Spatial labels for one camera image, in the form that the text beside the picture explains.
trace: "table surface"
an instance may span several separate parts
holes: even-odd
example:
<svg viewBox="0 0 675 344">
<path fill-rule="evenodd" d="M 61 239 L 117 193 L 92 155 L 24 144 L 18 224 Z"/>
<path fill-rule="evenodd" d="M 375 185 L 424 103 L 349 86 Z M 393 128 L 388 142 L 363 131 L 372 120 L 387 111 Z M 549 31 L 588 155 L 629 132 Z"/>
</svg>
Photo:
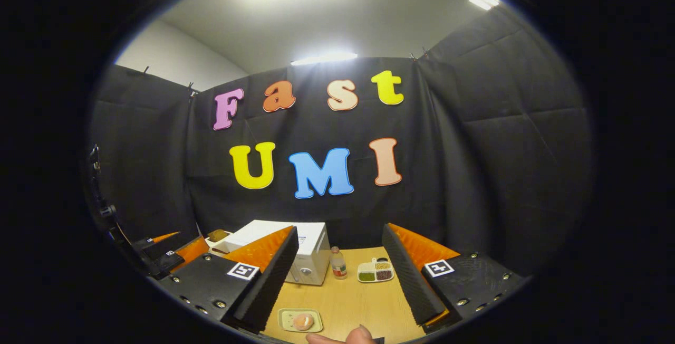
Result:
<svg viewBox="0 0 675 344">
<path fill-rule="evenodd" d="M 347 278 L 336 279 L 330 265 L 322 286 L 284 282 L 279 298 L 267 320 L 264 335 L 296 344 L 306 344 L 306 332 L 290 332 L 279 326 L 281 308 L 311 308 L 319 312 L 323 330 L 317 332 L 344 341 L 347 334 L 363 324 L 373 337 L 385 343 L 403 342 L 425 335 L 415 324 L 396 272 L 391 281 L 362 283 L 356 268 L 373 257 L 386 257 L 384 247 L 341 250 L 347 265 Z"/>
</svg>

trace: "microwave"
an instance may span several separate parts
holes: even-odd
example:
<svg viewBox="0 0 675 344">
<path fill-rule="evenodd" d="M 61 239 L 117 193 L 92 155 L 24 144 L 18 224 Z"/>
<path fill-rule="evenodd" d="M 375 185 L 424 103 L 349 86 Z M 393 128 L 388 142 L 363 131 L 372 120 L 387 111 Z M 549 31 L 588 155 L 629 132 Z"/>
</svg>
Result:
<svg viewBox="0 0 675 344">
<path fill-rule="evenodd" d="M 230 252 L 290 225 L 297 227 L 298 249 L 285 281 L 323 284 L 331 259 L 325 222 L 251 221 L 239 231 L 223 238 L 218 246 Z"/>
</svg>

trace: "finger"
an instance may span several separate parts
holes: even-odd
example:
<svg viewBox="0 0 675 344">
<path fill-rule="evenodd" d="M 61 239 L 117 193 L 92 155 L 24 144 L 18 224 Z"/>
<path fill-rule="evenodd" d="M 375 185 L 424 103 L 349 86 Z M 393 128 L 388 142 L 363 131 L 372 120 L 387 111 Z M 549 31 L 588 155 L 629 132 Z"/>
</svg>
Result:
<svg viewBox="0 0 675 344">
<path fill-rule="evenodd" d="M 344 344 L 344 341 L 329 339 L 326 336 L 316 333 L 308 333 L 305 338 L 307 339 L 308 344 Z"/>
<path fill-rule="evenodd" d="M 371 335 L 371 332 L 366 327 L 359 325 L 352 332 L 349 332 L 345 344 L 375 344 L 375 340 L 373 340 L 373 335 Z"/>
</svg>

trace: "white wall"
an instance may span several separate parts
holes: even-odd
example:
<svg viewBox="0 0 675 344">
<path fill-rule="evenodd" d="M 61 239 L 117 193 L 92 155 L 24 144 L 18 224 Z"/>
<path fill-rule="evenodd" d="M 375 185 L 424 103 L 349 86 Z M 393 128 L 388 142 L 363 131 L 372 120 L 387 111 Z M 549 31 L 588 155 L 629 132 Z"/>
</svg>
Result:
<svg viewBox="0 0 675 344">
<path fill-rule="evenodd" d="M 188 34 L 160 20 L 146 27 L 115 62 L 126 68 L 205 91 L 246 72 Z"/>
</svg>

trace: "glass bottle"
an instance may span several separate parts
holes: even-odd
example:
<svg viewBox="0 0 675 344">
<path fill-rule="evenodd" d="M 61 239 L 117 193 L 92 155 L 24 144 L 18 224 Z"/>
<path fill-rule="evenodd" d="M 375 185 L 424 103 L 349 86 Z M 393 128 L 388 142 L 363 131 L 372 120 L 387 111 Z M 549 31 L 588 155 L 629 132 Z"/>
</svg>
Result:
<svg viewBox="0 0 675 344">
<path fill-rule="evenodd" d="M 333 269 L 333 275 L 336 279 L 345 279 L 347 278 L 347 265 L 344 262 L 344 255 L 340 253 L 339 247 L 331 248 L 331 267 Z"/>
</svg>

